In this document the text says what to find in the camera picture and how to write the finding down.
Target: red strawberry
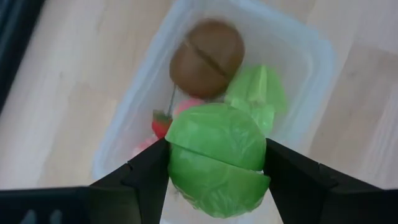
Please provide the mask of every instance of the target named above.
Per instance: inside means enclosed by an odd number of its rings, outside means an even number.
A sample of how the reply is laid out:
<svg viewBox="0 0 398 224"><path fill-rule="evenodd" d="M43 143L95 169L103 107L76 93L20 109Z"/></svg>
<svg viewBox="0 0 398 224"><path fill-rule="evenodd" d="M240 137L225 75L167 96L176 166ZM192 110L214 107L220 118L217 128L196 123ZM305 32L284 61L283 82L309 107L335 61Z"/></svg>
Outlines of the red strawberry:
<svg viewBox="0 0 398 224"><path fill-rule="evenodd" d="M154 116L152 120L152 130L155 135L160 139L164 138L172 124L173 119L167 116L163 111L154 110Z"/></svg>

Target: plastic container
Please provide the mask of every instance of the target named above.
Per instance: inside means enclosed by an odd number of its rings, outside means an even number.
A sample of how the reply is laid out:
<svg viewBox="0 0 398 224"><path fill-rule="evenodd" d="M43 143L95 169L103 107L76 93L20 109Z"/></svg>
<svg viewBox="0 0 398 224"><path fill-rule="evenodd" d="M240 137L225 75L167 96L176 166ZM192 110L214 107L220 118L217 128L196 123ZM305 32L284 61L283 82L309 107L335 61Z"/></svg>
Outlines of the plastic container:
<svg viewBox="0 0 398 224"><path fill-rule="evenodd" d="M94 178L103 177L131 159L132 150L145 138L152 136L152 110L167 111L173 93L174 84L169 78L170 59L184 34L200 19L208 17L223 19L236 26L246 47L243 65L264 64L274 68L281 76L289 110L277 118L270 138L291 149L297 149L301 140L305 139L334 75L334 55L329 41L258 1L179 0L173 4L152 39L146 59L134 76L101 148L96 152ZM183 97L177 91L174 102ZM267 195L268 199L263 204L269 203L270 194ZM175 204L172 200L177 197L171 193L167 196L164 215L171 215L171 218L166 218L169 223L196 223L194 220L202 223L255 222L248 219L242 221L242 218L233 221L212 220L189 208L190 205L183 200ZM179 211L174 209L177 207L189 212L181 210L185 214L176 217ZM259 209L268 208L261 205Z"/></svg>

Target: brown kiwi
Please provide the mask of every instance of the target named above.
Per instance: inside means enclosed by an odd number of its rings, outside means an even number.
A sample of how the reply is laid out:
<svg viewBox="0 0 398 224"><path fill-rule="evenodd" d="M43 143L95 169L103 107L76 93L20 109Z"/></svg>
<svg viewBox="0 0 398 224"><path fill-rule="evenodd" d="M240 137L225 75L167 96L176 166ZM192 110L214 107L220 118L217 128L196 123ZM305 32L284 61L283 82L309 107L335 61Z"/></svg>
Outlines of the brown kiwi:
<svg viewBox="0 0 398 224"><path fill-rule="evenodd" d="M199 22L170 62L170 77L190 96L210 99L227 89L244 57L239 32L214 19Z"/></svg>

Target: wooden surface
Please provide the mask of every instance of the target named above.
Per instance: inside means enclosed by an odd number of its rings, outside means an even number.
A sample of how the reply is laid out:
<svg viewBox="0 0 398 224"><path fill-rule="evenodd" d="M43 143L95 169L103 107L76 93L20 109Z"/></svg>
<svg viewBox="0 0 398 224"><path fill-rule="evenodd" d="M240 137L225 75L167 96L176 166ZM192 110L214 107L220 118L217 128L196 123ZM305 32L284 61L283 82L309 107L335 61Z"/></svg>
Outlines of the wooden surface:
<svg viewBox="0 0 398 224"><path fill-rule="evenodd" d="M335 88L303 146L310 157L398 187L398 1L266 2L336 51ZM0 188L92 181L93 154L171 4L46 2L0 117Z"/></svg>

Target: clear plastic bin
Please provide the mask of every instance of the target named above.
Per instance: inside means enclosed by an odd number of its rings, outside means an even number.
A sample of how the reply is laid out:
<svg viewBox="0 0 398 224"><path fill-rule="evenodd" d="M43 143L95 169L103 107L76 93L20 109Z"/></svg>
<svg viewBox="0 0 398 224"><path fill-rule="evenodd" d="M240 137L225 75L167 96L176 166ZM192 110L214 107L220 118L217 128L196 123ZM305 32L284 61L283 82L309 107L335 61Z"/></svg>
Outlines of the clear plastic bin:
<svg viewBox="0 0 398 224"><path fill-rule="evenodd" d="M94 178L99 179L130 160L132 150L153 135L150 127L152 110L167 111L173 93L174 84L169 77L170 59L184 34L199 20L208 17L223 19L236 26L246 47L243 65L264 64L280 74L289 110L277 118L270 138L291 149L297 149L305 139L334 75L334 55L329 41L321 39L316 31L304 24L259 1L179 0L173 4L152 39L146 59L118 106L101 148L96 152ZM174 102L184 97L182 93L176 92ZM178 210L168 210L177 206L170 202L170 198L178 197L172 195L171 191L168 192L165 203L166 217L178 213ZM263 204L269 203L269 193L267 195ZM191 217L188 223L196 223L195 220L198 223L240 223L237 220L242 220L238 218L232 222L208 219L206 215L186 208L189 204L182 200L178 206L186 209L181 210L184 213L180 217L181 222L176 221L179 220L176 218L169 223L187 223L184 218L188 217ZM253 222L255 221L247 219L242 221Z"/></svg>

